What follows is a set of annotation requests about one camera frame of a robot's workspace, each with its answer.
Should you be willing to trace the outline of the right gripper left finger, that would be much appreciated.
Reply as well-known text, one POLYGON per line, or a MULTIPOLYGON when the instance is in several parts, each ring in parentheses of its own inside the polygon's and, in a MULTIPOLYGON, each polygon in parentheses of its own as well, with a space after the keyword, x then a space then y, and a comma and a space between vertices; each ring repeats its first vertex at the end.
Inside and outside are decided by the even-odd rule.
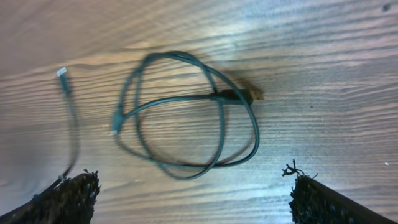
POLYGON ((90 224, 100 190, 98 173, 84 170, 1 215, 1 224, 90 224))

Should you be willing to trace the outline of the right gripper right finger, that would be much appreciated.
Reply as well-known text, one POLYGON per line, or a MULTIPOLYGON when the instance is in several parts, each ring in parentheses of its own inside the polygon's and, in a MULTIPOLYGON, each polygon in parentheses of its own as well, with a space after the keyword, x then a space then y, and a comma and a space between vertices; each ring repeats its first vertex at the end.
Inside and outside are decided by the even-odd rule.
POLYGON ((282 176, 296 176, 289 202, 295 224, 397 224, 316 181, 292 163, 286 165, 282 176))

